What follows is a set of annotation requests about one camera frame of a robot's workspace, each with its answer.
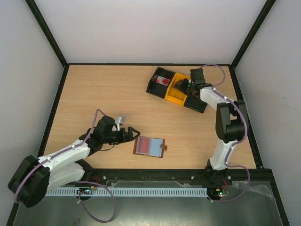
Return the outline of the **brown leather card holder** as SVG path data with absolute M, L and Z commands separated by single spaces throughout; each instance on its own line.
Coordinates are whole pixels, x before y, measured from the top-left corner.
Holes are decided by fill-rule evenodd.
M 133 154 L 134 155 L 155 157 L 155 158 L 163 158 L 164 151 L 167 150 L 167 145 L 165 144 L 165 140 L 164 139 L 159 139 L 159 138 L 151 138 L 151 137 L 149 137 L 149 139 L 150 139 L 150 141 L 149 141 L 149 147 L 148 147 L 147 154 L 137 154 L 136 153 L 136 146 L 137 146 L 137 140 L 138 140 L 138 137 L 137 137 L 135 139 Z

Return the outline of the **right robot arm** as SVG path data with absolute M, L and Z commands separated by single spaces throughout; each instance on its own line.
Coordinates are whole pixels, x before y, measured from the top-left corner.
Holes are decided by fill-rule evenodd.
M 209 159 L 212 169 L 206 171 L 205 179 L 214 185 L 221 180 L 220 170 L 229 167 L 229 159 L 236 146 L 247 138 L 248 117 L 246 104 L 233 100 L 217 90 L 225 82 L 226 73 L 221 68 L 223 79 L 212 85 L 204 78 L 203 69 L 192 69 L 189 79 L 176 82 L 175 88 L 189 97 L 196 97 L 216 111 L 215 132 L 218 143 L 213 156 Z

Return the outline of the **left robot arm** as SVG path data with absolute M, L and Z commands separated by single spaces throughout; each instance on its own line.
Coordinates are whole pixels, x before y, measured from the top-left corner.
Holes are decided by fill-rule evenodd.
M 71 145 L 52 154 L 25 157 L 8 183 L 16 203 L 30 208 L 53 189 L 80 181 L 90 169 L 84 159 L 101 151 L 104 144 L 119 145 L 134 141 L 140 132 L 122 127 L 125 118 L 103 116 Z

